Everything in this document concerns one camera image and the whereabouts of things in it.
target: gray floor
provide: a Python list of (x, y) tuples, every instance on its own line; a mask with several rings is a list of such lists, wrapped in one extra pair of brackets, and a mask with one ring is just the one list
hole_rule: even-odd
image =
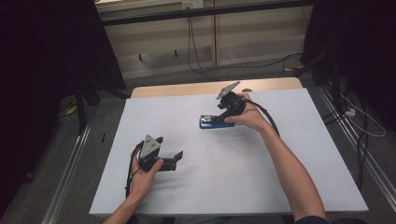
[[(286, 61), (286, 67), (298, 65), (298, 57)], [(243, 65), (260, 65), (269, 62), (243, 63)], [(277, 77), (282, 70), (282, 63), (261, 68), (226, 68), (208, 73), (216, 80), (234, 80)], [(138, 86), (152, 86), (177, 83), (194, 83), (211, 81), (203, 74), (191, 71), (163, 74), (156, 77), (142, 77), (126, 80), (127, 92), (131, 92)], [(317, 106), (320, 115), (324, 116), (330, 112), (315, 87), (309, 75), (302, 76), (303, 85), (308, 88), (311, 97)], [(57, 216), (57, 223), (99, 223), (103, 220), (88, 214), (96, 192), (98, 182), (106, 164), (106, 158), (111, 149), (112, 140), (118, 128), (120, 116), (124, 107), (124, 101), (100, 92), (102, 102), (96, 109), (89, 138), (79, 157), (78, 166), (72, 179), (68, 193), (64, 198), (63, 206)], [(342, 132), (337, 122), (327, 125), (330, 135), (337, 145), (346, 165), (357, 173), (357, 157), (353, 146)], [(377, 131), (371, 125), (371, 131)], [(14, 201), (9, 205), (0, 224), (3, 223), (40, 223), (50, 204), (50, 200), (60, 181), (64, 167), (72, 153), (77, 140), (78, 118), (76, 114), (59, 120), (58, 128), (45, 151), (41, 160), (33, 171), (32, 183), (23, 184), (20, 187)], [(381, 165), (384, 172), (393, 183), (396, 183), (395, 167), (393, 162), (396, 158), (395, 132), (389, 131), (386, 137), (370, 137), (369, 150)], [(364, 184), (361, 194), (369, 206), (369, 212), (355, 214), (329, 214), (329, 220), (338, 217), (358, 217), (367, 223), (396, 223), (396, 213), (389, 205), (378, 185), (370, 174), (364, 173)], [(143, 218), (143, 223), (161, 223), (160, 218)]]

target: table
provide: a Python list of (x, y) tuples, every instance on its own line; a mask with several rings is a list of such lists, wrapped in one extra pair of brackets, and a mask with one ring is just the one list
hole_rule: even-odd
[[(184, 157), (176, 171), (156, 175), (150, 194), (136, 211), (138, 215), (289, 213), (288, 201), (259, 134), (238, 125), (209, 131), (198, 128), (200, 114), (219, 114), (215, 97), (220, 88), (230, 83), (136, 89), (134, 98), (126, 103), (90, 214), (111, 214), (123, 201), (128, 147), (137, 144), (147, 133), (153, 137), (163, 134), (160, 156), (172, 157), (183, 149)], [(263, 91), (276, 88), (283, 91)], [(298, 79), (242, 81), (235, 91), (242, 89), (252, 89), (253, 101), (263, 104), (272, 115), (282, 139), (311, 174), (327, 211), (367, 210)]]

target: forearm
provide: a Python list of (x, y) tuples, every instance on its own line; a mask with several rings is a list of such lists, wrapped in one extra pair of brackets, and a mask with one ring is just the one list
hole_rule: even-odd
[(301, 162), (268, 122), (262, 122), (257, 131), (267, 145), (295, 220), (306, 216), (325, 218), (318, 190)]
[(106, 224), (127, 223), (137, 206), (143, 201), (139, 196), (132, 193), (127, 199), (117, 208), (117, 210), (104, 222)]

